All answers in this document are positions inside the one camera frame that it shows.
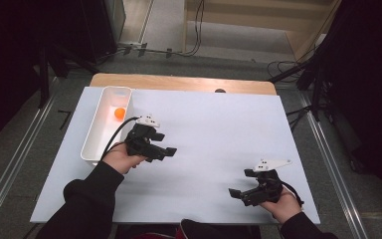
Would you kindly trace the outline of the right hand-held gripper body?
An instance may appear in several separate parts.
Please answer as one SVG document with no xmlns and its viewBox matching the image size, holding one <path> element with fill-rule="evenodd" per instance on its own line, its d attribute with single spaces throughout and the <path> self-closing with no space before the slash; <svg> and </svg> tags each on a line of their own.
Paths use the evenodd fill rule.
<svg viewBox="0 0 382 239">
<path fill-rule="evenodd" d="M 291 164 L 290 159 L 262 159 L 252 169 L 258 173 L 254 179 L 258 182 L 256 188 L 244 191 L 245 198 L 241 199 L 246 206 L 257 206 L 260 203 L 278 202 L 283 190 L 283 182 L 277 169 Z"/>
</svg>

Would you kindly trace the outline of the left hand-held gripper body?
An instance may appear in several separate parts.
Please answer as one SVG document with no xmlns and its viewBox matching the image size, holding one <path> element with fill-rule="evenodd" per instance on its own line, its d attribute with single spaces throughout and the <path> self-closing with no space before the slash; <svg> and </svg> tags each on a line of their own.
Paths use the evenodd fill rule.
<svg viewBox="0 0 382 239">
<path fill-rule="evenodd" d="M 158 132 L 156 130 L 158 127 L 160 127 L 160 124 L 152 115 L 139 117 L 124 141 L 127 154 L 142 155 L 149 162 L 154 159 L 162 160 L 164 158 L 161 155 L 163 148 L 151 143 L 151 137 Z"/>
</svg>

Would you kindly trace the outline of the white plastic bin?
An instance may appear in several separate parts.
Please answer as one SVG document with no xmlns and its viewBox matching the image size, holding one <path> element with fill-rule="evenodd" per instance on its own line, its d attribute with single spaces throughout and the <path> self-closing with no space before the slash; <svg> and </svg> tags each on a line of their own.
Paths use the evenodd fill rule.
<svg viewBox="0 0 382 239">
<path fill-rule="evenodd" d="M 114 110 L 125 108 L 123 120 L 114 116 Z M 131 129 L 131 123 L 126 124 L 118 133 L 117 129 L 133 117 L 132 89 L 126 87 L 105 87 L 101 89 L 95 114 L 86 136 L 81 158 L 89 164 L 96 165 L 107 146 L 123 141 Z"/>
</svg>

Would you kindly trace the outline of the person's right hand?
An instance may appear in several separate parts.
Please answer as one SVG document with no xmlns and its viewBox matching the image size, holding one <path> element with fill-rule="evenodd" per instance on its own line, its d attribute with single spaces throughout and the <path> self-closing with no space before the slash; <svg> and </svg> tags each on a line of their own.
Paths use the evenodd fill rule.
<svg viewBox="0 0 382 239">
<path fill-rule="evenodd" d="M 286 188 L 283 189 L 278 202 L 263 202 L 261 206 L 273 214 L 280 224 L 284 224 L 289 219 L 302 211 L 295 196 Z"/>
</svg>

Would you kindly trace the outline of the person's left hand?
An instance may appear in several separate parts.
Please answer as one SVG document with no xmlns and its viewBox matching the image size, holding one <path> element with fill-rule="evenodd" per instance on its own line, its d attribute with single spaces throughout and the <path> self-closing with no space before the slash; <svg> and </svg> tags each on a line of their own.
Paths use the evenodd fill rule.
<svg viewBox="0 0 382 239">
<path fill-rule="evenodd" d="M 102 159 L 120 174 L 127 174 L 144 160 L 142 155 L 128 155 L 124 143 L 116 143 Z"/>
</svg>

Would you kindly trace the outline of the person's dark clothing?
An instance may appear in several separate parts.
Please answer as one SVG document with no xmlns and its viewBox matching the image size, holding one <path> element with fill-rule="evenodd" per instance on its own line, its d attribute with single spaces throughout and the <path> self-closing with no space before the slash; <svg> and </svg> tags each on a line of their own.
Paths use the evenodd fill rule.
<svg viewBox="0 0 382 239">
<path fill-rule="evenodd" d="M 114 239 L 262 239 L 257 226 L 221 226 L 182 219 L 179 224 L 118 226 Z"/>
</svg>

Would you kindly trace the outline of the white board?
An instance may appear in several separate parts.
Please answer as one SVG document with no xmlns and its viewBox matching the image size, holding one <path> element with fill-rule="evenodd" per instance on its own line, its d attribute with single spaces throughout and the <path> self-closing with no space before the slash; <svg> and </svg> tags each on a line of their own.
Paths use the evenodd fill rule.
<svg viewBox="0 0 382 239">
<path fill-rule="evenodd" d="M 131 170 L 116 193 L 113 220 L 122 224 L 269 224 L 271 214 L 231 197 L 257 182 L 245 175 L 261 160 L 285 159 L 281 180 L 296 189 L 303 210 L 320 221 L 282 101 L 277 96 L 135 90 L 134 112 L 152 114 L 176 153 Z"/>
</svg>

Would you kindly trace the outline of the wooden table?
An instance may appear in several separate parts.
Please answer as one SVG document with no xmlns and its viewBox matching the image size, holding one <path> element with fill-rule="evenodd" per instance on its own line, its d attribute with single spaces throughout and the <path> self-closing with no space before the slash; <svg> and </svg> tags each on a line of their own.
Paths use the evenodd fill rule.
<svg viewBox="0 0 382 239">
<path fill-rule="evenodd" d="M 91 87 L 120 86 L 132 89 L 171 90 L 210 92 L 223 90 L 232 94 L 270 95 L 277 94 L 275 86 L 270 82 L 154 76 L 139 74 L 95 74 Z"/>
</svg>

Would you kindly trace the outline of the white power strip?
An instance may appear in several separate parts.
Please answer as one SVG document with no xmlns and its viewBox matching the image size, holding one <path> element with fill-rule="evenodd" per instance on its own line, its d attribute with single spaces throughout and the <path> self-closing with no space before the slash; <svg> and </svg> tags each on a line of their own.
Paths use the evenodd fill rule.
<svg viewBox="0 0 382 239">
<path fill-rule="evenodd" d="M 122 50 L 122 49 L 135 49 L 135 50 L 141 50 L 141 49 L 146 49 L 147 48 L 147 43 L 138 43 L 138 42 L 119 42 L 117 44 L 117 49 Z"/>
</svg>

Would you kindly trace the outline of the black tripod stand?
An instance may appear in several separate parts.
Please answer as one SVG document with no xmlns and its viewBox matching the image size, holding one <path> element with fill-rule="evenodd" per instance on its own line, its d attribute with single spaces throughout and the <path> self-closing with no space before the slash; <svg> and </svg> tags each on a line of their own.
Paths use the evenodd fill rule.
<svg viewBox="0 0 382 239">
<path fill-rule="evenodd" d="M 295 115 L 295 119 L 288 124 L 290 130 L 294 131 L 300 120 L 307 116 L 308 113 L 313 113 L 314 118 L 319 121 L 318 113 L 328 109 L 327 103 L 322 103 L 322 87 L 324 81 L 323 68 L 315 61 L 315 56 L 308 58 L 303 62 L 297 61 L 275 61 L 268 63 L 268 74 L 270 75 L 270 83 L 278 83 L 286 78 L 295 76 L 296 88 L 299 91 L 306 91 L 312 88 L 311 101 L 308 106 L 302 107 L 299 110 L 288 112 L 286 115 Z"/>
</svg>

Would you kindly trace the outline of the wooden platform steps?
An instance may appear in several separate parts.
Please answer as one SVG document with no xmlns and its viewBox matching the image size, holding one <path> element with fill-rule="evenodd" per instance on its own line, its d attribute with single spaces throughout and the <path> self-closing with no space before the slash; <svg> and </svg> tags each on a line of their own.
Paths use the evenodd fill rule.
<svg viewBox="0 0 382 239">
<path fill-rule="evenodd" d="M 326 34 L 342 0 L 204 0 L 203 21 L 284 30 L 293 55 L 305 61 Z"/>
</svg>

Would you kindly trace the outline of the metal floor rail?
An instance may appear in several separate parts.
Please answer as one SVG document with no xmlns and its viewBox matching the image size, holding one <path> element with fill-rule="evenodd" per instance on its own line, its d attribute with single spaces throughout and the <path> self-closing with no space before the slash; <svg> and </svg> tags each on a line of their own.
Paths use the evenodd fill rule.
<svg viewBox="0 0 382 239">
<path fill-rule="evenodd" d="M 307 118 L 353 238 L 369 239 L 360 213 L 335 162 L 334 155 L 322 130 L 321 123 L 314 118 L 313 113 L 308 113 Z"/>
<path fill-rule="evenodd" d="M 31 146 L 33 145 L 49 111 L 54 103 L 55 96 L 60 88 L 61 80 L 54 77 L 51 81 L 50 96 L 45 104 L 38 110 L 29 124 L 25 134 L 13 153 L 3 174 L 0 177 L 0 207 L 5 200 L 17 174 L 19 173 Z"/>
</svg>

